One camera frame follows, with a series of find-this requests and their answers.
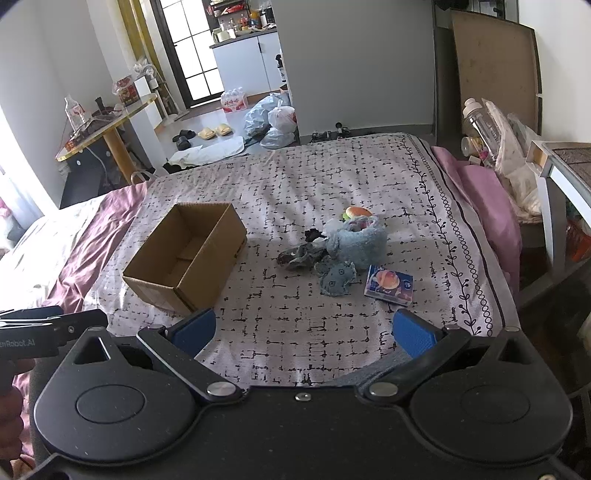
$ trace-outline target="kitchen cabinet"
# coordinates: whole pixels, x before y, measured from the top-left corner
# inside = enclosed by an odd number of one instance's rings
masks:
[[[242,87],[247,95],[271,90],[259,49],[258,37],[244,38],[216,47],[213,49],[213,55],[224,90]]]
[[[279,45],[279,34],[269,33],[257,37],[261,47],[262,61],[267,71],[267,79],[271,90],[278,90],[284,82],[281,81],[281,74],[277,68],[277,59],[281,45]]]

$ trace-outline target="blue gripper pad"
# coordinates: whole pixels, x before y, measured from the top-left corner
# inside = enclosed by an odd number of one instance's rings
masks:
[[[194,358],[216,334],[216,314],[212,309],[202,310],[173,326],[170,342]]]
[[[392,336],[412,358],[416,358],[441,340],[443,332],[413,312],[398,309],[392,317]]]

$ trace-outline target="glass door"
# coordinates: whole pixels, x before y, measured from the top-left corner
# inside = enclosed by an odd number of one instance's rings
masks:
[[[223,92],[211,28],[208,0],[151,0],[164,48],[187,107],[219,98]]]

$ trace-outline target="yellow slipper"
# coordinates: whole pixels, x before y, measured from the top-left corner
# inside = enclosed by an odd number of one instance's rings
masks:
[[[216,133],[209,127],[205,127],[203,130],[201,130],[199,133],[199,138],[203,138],[204,140],[209,140],[210,138],[213,138],[216,136]]]
[[[221,137],[224,137],[225,135],[229,135],[232,133],[232,128],[228,124],[219,124],[216,127],[216,132]]]

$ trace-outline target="white table leg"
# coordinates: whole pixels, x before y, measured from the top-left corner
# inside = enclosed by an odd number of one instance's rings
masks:
[[[537,183],[550,274],[560,281],[566,262],[566,197],[550,178],[539,177]]]

